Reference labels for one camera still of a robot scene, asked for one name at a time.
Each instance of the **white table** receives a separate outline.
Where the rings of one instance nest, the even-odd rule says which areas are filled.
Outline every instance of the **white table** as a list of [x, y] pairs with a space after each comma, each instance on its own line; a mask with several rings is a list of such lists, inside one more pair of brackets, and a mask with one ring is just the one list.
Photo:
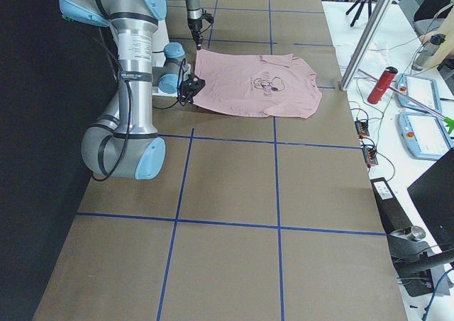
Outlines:
[[[336, 56], [341, 72], [345, 71], [346, 66], [350, 61], [350, 57], [356, 48], [356, 45], [362, 35], [362, 32], [367, 24], [367, 10], [363, 10], [361, 17], [356, 21], [354, 27], [350, 27], [350, 22], [355, 15], [354, 9], [350, 15], [345, 12], [352, 6], [352, 3], [345, 2], [324, 2], [323, 8], [326, 13], [328, 27], [331, 32], [334, 47], [336, 48]], [[393, 48], [394, 46], [407, 43], [401, 47]], [[396, 67], [399, 72], [410, 72], [409, 63], [415, 51], [419, 48], [420, 42], [416, 39], [416, 35], [411, 28], [409, 22], [402, 13], [402, 10], [397, 5], [391, 5], [382, 25], [378, 29], [375, 38], [369, 47], [365, 59], [360, 65], [369, 74], [375, 77], [380, 77], [385, 67]], [[423, 77], [435, 79], [437, 81], [438, 90], [441, 98], [452, 98], [453, 95], [446, 86], [443, 78], [436, 69], [430, 69], [421, 74]], [[370, 118], [381, 118], [381, 114], [365, 105], [362, 102], [369, 95], [374, 83], [366, 79], [361, 79], [364, 76], [357, 73], [355, 79], [348, 88], [348, 99], [351, 108], [364, 109], [369, 114]], [[423, 174], [434, 162], [426, 160], [418, 160], [411, 158], [409, 152], [404, 146], [402, 137], [397, 128], [397, 115], [404, 112], [405, 109], [399, 107], [397, 100], [391, 97], [392, 92], [387, 91], [382, 100], [375, 106], [383, 111], [387, 103], [389, 106], [385, 112], [382, 126], [380, 128], [380, 140], [378, 142], [378, 151], [388, 157], [396, 167], [394, 178], [389, 181], [394, 194], [401, 203], [403, 209], [408, 215], [413, 225], [422, 226], [427, 230], [421, 217], [412, 203], [406, 188], [413, 183], [421, 174]], [[454, 116], [454, 103], [442, 102], [443, 114], [449, 117]], [[359, 110], [352, 111], [353, 117], [356, 118]], [[364, 118], [364, 113], [359, 113], [359, 118]], [[380, 122], [373, 120], [369, 124], [371, 139], [377, 141], [377, 131]], [[384, 177], [390, 178], [392, 175], [392, 166], [381, 156], [378, 156], [379, 165], [371, 168], [370, 178]], [[428, 234], [425, 239], [429, 245], [434, 245], [435, 241]], [[439, 248], [433, 248], [434, 252], [439, 252]], [[408, 295], [405, 288], [401, 287], [402, 298], [406, 308], [406, 313], [409, 321], [421, 320], [424, 313], [424, 308], [427, 306], [430, 295], [423, 295], [417, 298], [412, 298]], [[451, 289], [451, 296], [439, 296], [433, 302], [428, 320], [449, 321], [454, 320], [454, 289]]]

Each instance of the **cardboard table surface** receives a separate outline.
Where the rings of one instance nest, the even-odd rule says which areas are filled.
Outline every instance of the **cardboard table surface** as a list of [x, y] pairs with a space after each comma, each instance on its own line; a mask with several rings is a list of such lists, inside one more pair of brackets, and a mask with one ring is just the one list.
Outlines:
[[[302, 57], [319, 109], [155, 111], [161, 173], [90, 183], [35, 320], [405, 320], [321, 1], [203, 5], [204, 48]], [[183, 2], [167, 27], [194, 62]]]

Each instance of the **desk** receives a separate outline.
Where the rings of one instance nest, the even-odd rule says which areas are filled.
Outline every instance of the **desk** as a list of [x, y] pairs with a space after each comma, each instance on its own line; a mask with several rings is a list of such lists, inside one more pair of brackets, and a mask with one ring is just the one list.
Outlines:
[[[161, 173], [90, 183], [35, 321], [404, 320], [321, 1], [203, 1], [204, 48], [303, 57], [317, 113], [155, 112]], [[167, 27], [194, 61], [182, 3]]]
[[[326, 12], [328, 26], [330, 28], [333, 44], [336, 46], [336, 55], [340, 65], [340, 69], [345, 69], [348, 64], [350, 56], [352, 55], [357, 42], [360, 39], [362, 31], [367, 23], [367, 15], [361, 15], [353, 28], [350, 27], [351, 13], [349, 16], [345, 12], [350, 8], [351, 4], [347, 3], [334, 3], [324, 2], [323, 7]], [[383, 50], [380, 52], [372, 50], [390, 49], [391, 47], [409, 42], [405, 46], [396, 47], [392, 50]], [[397, 5], [391, 5], [389, 11], [383, 20], [377, 34], [370, 46], [371, 51], [367, 52], [360, 68], [364, 69], [370, 74], [375, 74], [377, 77], [381, 75], [383, 69], [392, 65], [402, 72], [410, 63], [410, 60], [419, 48], [420, 43], [416, 39], [409, 22], [406, 20], [401, 9]], [[449, 88], [446, 86], [443, 78], [440, 76], [436, 69], [431, 69], [421, 74], [421, 76], [435, 79], [437, 81], [438, 90], [442, 98], [452, 98]], [[361, 99], [361, 94], [364, 99], [367, 98], [374, 84], [364, 79], [358, 79], [358, 86], [355, 81], [352, 82], [348, 89], [348, 99], [351, 102], [351, 108], [359, 107], [365, 109], [370, 117], [380, 117], [373, 108], [366, 106]], [[395, 98], [391, 99], [390, 93], [386, 93], [384, 98], [376, 105], [378, 109], [383, 111], [387, 105], [390, 104], [386, 110], [382, 127], [380, 128], [380, 141], [378, 150], [386, 155], [395, 165], [396, 174], [389, 182], [397, 199], [401, 203], [406, 214], [414, 225], [425, 227], [421, 217], [416, 211], [411, 199], [407, 193], [406, 188], [413, 183], [421, 174], [423, 174], [432, 164], [432, 161], [416, 160], [409, 156], [405, 146], [403, 145], [402, 137], [397, 130], [397, 114], [404, 111], [400, 108]], [[442, 102], [443, 113], [452, 117], [454, 115], [454, 105], [452, 103]], [[353, 116], [357, 115], [357, 111], [353, 111]], [[379, 123], [370, 124], [371, 138], [377, 141], [377, 131]], [[392, 168], [386, 160], [380, 158], [380, 165], [373, 167], [370, 170], [370, 178], [385, 177], [389, 178], [392, 174]], [[435, 242], [431, 235], [428, 235], [426, 241], [429, 245], [434, 245]], [[418, 298], [411, 298], [406, 293], [405, 289], [401, 289], [402, 297], [406, 307], [407, 316], [409, 321], [417, 321], [423, 315], [423, 308], [427, 306], [430, 296], [425, 295]], [[429, 320], [448, 321], [453, 319], [454, 315], [454, 290], [451, 289], [451, 296], [437, 297], [433, 304]], [[419, 308], [410, 308], [410, 305], [416, 305]]]

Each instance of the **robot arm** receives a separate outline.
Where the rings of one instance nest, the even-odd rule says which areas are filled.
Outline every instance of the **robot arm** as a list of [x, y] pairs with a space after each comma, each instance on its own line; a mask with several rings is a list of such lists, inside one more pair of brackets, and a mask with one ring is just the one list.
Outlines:
[[185, 0], [187, 8], [187, 24], [192, 34], [192, 38], [196, 43], [198, 50], [201, 49], [201, 44], [204, 40], [202, 36], [203, 20], [206, 20], [210, 25], [213, 24], [214, 18], [210, 13], [205, 12], [201, 7], [200, 0]]
[[[164, 162], [165, 144], [153, 125], [153, 82], [163, 91], [174, 93], [180, 82], [187, 78], [184, 74], [178, 79], [184, 67], [184, 50], [179, 44], [166, 46], [169, 62], [162, 69], [153, 67], [153, 35], [158, 21], [166, 16], [166, 0], [59, 2], [63, 16], [69, 19], [111, 27], [118, 46], [118, 91], [98, 121], [85, 132], [82, 141], [85, 164], [106, 178], [154, 178]], [[187, 2], [194, 2], [196, 6], [199, 0]], [[158, 78], [154, 77], [153, 70], [160, 70]]]

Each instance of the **pink t-shirt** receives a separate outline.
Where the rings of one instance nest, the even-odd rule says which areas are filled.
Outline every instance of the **pink t-shirt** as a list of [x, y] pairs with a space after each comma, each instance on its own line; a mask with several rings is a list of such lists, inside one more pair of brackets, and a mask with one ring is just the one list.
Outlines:
[[205, 87], [197, 106], [244, 117], [308, 118], [321, 99], [315, 71], [289, 55], [225, 55], [198, 50], [195, 74]]

